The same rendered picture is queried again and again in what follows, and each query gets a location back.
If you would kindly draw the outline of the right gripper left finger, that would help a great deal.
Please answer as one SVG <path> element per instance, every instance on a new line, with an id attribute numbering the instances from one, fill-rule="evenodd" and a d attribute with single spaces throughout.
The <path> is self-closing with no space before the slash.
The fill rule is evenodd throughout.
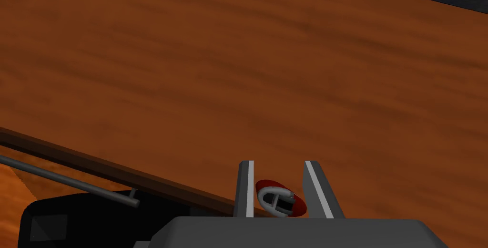
<path id="1" fill-rule="evenodd" d="M 254 216 L 254 161 L 239 164 L 233 216 Z"/>

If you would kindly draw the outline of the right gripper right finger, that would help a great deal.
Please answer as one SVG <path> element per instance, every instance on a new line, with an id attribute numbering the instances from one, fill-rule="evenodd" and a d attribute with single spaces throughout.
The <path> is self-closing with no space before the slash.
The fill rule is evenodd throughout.
<path id="1" fill-rule="evenodd" d="M 309 218 L 345 218 L 324 171 L 317 161 L 305 161 L 304 198 Z"/>

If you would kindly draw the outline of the brown wooden cupboard door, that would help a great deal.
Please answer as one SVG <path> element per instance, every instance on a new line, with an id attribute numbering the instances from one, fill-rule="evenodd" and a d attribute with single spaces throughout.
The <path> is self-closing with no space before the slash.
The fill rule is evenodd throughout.
<path id="1" fill-rule="evenodd" d="M 0 0 L 0 142 L 230 215 L 238 165 L 488 248 L 488 14 L 430 0 Z"/>

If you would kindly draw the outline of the black appliance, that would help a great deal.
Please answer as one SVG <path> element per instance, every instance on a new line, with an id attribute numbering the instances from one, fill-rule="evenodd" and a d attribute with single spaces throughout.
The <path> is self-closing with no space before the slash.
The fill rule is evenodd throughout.
<path id="1" fill-rule="evenodd" d="M 122 190 L 140 203 L 128 206 L 91 193 L 42 199 L 22 213 L 17 248 L 170 248 L 158 232 L 176 217 L 218 217 L 220 212 L 173 196 Z"/>

